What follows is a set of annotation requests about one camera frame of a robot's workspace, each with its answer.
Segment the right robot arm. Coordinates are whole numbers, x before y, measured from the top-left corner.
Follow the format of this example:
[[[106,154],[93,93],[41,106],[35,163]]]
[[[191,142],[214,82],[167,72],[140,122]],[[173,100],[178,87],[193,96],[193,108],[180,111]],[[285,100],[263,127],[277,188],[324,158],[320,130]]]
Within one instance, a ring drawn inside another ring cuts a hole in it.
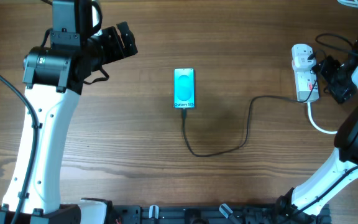
[[[358,91],[358,39],[348,51]],[[338,129],[334,150],[327,161],[303,184],[291,189],[277,202],[276,212],[287,220],[311,223],[323,207],[343,188],[358,179],[358,105]]]

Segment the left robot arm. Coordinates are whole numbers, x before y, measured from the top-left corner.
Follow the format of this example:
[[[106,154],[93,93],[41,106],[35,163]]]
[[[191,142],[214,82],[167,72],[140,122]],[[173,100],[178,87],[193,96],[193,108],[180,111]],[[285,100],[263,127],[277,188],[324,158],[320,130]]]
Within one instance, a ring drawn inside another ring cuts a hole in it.
[[[117,223],[109,200],[62,203],[60,171],[68,127],[93,72],[137,53],[126,22],[102,28],[98,1],[52,1],[53,25],[23,62],[24,127],[0,223]]]

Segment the white charger adapter plug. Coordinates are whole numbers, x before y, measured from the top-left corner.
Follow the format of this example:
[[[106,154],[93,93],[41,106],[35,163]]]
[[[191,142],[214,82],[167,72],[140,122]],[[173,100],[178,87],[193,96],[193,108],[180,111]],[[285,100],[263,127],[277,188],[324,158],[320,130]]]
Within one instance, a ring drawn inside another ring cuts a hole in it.
[[[316,65],[315,59],[309,59],[308,55],[296,55],[292,60],[292,68],[295,72],[311,70]]]

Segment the turquoise screen smartphone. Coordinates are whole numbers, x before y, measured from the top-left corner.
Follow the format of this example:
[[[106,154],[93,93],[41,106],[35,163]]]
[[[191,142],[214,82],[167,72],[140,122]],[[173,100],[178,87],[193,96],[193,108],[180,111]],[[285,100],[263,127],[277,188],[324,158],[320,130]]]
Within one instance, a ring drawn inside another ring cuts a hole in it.
[[[173,107],[189,109],[195,107],[195,71],[193,68],[174,69]]]

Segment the white power strip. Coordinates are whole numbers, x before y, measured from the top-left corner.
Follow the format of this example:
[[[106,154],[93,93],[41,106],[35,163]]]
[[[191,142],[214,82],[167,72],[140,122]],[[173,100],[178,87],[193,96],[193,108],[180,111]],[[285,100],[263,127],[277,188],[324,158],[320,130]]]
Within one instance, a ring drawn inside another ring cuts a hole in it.
[[[313,49],[306,44],[295,44],[291,48],[292,59],[296,55],[312,55]],[[295,88],[298,101],[314,102],[319,99],[318,84],[316,74],[311,70],[305,72],[295,72]]]

